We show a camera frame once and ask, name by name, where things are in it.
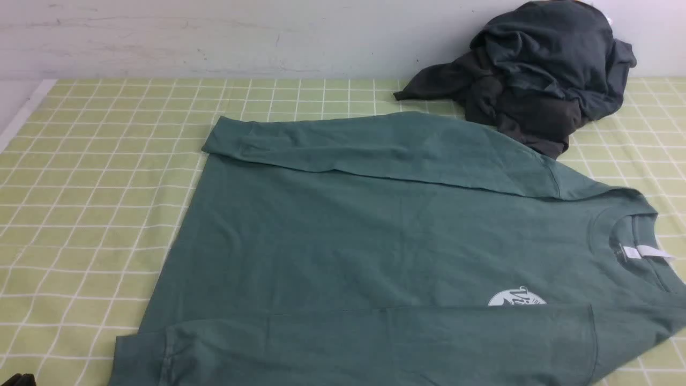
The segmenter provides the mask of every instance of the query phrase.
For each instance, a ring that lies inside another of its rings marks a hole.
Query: printed graphic
[[[545,301],[526,287],[498,292],[488,302],[489,306],[523,306],[526,304],[545,304]]]

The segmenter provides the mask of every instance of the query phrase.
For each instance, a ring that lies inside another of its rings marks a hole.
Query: t-shirt
[[[110,386],[586,385],[686,326],[636,190],[422,113],[221,118]]]

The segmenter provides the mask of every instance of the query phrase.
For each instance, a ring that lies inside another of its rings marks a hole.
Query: white wall
[[[0,79],[410,77],[523,0],[3,0]],[[686,1],[595,0],[633,76],[686,76]]]

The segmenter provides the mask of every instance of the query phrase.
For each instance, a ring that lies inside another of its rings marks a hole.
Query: clothing label
[[[657,257],[663,258],[667,261],[674,260],[674,256],[672,256],[672,255],[668,254],[667,252],[662,251],[660,249],[653,248],[649,245],[638,245],[638,246],[636,246],[636,250],[643,257],[645,257],[645,256],[657,256]]]
[[[639,253],[638,249],[633,247],[622,247],[624,249],[624,254],[630,259],[642,259],[643,256]]]

